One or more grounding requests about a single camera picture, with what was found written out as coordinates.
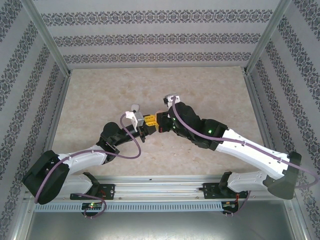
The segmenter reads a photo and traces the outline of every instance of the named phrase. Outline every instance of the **wall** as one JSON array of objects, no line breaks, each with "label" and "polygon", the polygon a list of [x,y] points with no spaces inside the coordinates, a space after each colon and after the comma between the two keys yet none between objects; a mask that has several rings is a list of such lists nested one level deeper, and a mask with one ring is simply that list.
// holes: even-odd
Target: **wall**
[{"label": "wall", "polygon": [[245,67],[279,0],[36,0],[70,69]]},{"label": "wall", "polygon": [[0,240],[10,235],[23,175],[46,147],[65,82],[26,10],[0,0]]},{"label": "wall", "polygon": [[[273,146],[297,151],[320,174],[320,1],[290,3],[251,77]],[[299,183],[313,177],[300,174]],[[296,191],[311,239],[320,239],[319,185]]]}]

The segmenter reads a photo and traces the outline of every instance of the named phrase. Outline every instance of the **robotic arm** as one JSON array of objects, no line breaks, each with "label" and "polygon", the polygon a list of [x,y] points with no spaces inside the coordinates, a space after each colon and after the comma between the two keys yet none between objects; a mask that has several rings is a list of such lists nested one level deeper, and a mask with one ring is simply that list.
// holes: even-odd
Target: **robotic arm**
[{"label": "robotic arm", "polygon": [[168,111],[158,113],[156,122],[146,121],[153,118],[152,115],[142,116],[138,109],[131,109],[125,113],[126,118],[131,120],[131,125],[121,129],[115,122],[107,123],[99,141],[88,149],[69,154],[46,151],[25,174],[23,184],[33,196],[40,192],[37,199],[40,204],[52,201],[57,195],[71,194],[71,199],[79,199],[73,193],[99,197],[103,195],[104,186],[90,173],[73,174],[90,166],[109,163],[119,156],[116,148],[118,145],[137,137],[144,142],[146,136],[156,131],[155,125],[158,125],[160,133],[173,131],[200,148],[230,154],[260,169],[250,173],[225,172],[219,189],[214,192],[217,196],[227,198],[242,191],[268,190],[282,199],[293,198],[299,170],[284,161],[300,166],[300,154],[273,151],[242,137],[223,123],[213,119],[200,119],[190,106],[180,102],[176,94],[167,95],[163,100]]}]

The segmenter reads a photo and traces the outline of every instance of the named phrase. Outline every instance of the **patterned wallpaper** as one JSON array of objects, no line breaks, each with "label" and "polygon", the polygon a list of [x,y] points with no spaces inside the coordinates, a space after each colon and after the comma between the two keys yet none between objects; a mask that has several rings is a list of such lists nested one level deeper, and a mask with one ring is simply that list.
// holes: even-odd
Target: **patterned wallpaper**
[{"label": "patterned wallpaper", "polygon": [[[320,175],[320,1],[294,0],[251,73],[273,146],[297,151]],[[313,181],[301,173],[300,185]],[[319,185],[296,191],[311,239],[320,239]]]},{"label": "patterned wallpaper", "polygon": [[11,234],[30,165],[42,154],[65,77],[18,0],[0,0],[0,240]]},{"label": "patterned wallpaper", "polygon": [[244,67],[279,0],[34,3],[70,69]]}]

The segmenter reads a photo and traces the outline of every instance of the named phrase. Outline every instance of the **enclosure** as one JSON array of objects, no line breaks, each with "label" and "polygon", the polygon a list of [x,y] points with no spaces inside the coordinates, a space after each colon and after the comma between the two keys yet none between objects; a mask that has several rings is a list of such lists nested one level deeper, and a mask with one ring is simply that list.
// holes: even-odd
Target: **enclosure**
[{"label": "enclosure", "polygon": [[[165,111],[162,98],[171,93],[201,118],[225,123],[267,148],[297,151],[301,166],[320,174],[319,4],[1,0],[0,239],[69,239],[78,226],[80,239],[320,239],[319,185],[296,189],[293,200],[256,192],[240,215],[243,221],[207,211],[106,212],[94,224],[81,214],[40,209],[21,182],[43,152],[89,148],[131,104],[140,104],[143,114]],[[168,186],[167,202],[179,198],[183,205],[189,200],[182,192],[203,199],[190,189],[204,181],[226,171],[256,170],[169,133],[149,136],[141,148],[136,160],[86,169],[119,185],[111,206],[140,203],[125,194],[130,183],[155,201],[161,184]],[[126,156],[136,151],[133,142],[119,149]],[[297,184],[312,181],[300,172]],[[64,198],[59,203],[71,204]],[[135,218],[140,223],[128,227]],[[210,221],[217,225],[210,229]],[[53,223],[59,224],[49,229]],[[102,230],[104,223],[109,226]],[[85,226],[99,234],[85,232]]]}]

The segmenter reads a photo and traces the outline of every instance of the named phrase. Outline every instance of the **beige floor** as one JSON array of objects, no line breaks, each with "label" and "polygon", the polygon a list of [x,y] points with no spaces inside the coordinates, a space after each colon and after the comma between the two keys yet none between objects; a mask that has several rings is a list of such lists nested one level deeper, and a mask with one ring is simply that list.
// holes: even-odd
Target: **beige floor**
[{"label": "beige floor", "polygon": [[[201,118],[220,121],[262,144],[240,67],[117,68],[72,72],[52,149],[70,153],[89,148],[98,141],[106,123],[119,124],[131,104],[140,104],[144,115],[166,111],[162,98],[170,93],[178,93]],[[141,148],[138,159],[116,158],[87,171],[96,176],[151,176],[255,170],[230,155],[198,148],[173,132],[156,132],[141,143]],[[126,156],[138,152],[133,142],[118,149]]]}]

